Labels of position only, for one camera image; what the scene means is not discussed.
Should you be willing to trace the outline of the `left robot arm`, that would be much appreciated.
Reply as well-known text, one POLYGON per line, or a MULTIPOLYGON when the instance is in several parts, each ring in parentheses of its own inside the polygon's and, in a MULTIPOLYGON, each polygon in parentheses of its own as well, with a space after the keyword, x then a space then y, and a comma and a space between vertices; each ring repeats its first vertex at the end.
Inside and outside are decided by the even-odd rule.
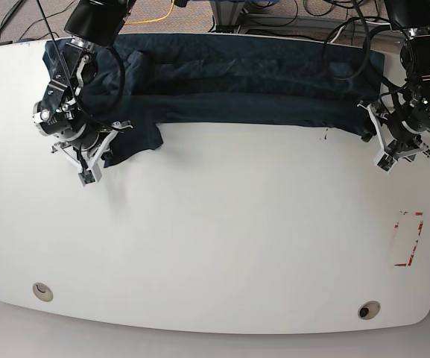
POLYGON ((405 84, 385 86, 392 99, 389 110, 381 100, 360 102, 368 112, 380 150, 374 163, 389 172, 401 159, 414 161, 417 154, 430 157, 422 134, 430 133, 430 1, 386 1, 388 28, 405 38, 400 62, 405 69, 405 84))

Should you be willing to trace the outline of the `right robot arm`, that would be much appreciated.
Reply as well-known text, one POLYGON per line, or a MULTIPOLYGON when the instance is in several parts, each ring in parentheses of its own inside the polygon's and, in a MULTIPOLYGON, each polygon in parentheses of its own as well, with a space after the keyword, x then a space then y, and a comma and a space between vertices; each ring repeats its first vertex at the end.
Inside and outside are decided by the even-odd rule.
POLYGON ((34 106, 34 124, 44 136, 58 138, 52 150, 64 154, 78 169, 83 184, 100 180, 98 161, 110 151, 118 133, 129 121, 100 122, 84 106, 80 94, 98 71, 96 49, 105 48, 118 65, 119 86, 109 109, 120 101, 125 85, 124 64, 113 43, 130 16, 134 1, 80 1, 64 28, 72 39, 63 47, 53 45, 57 58, 42 100, 34 106))

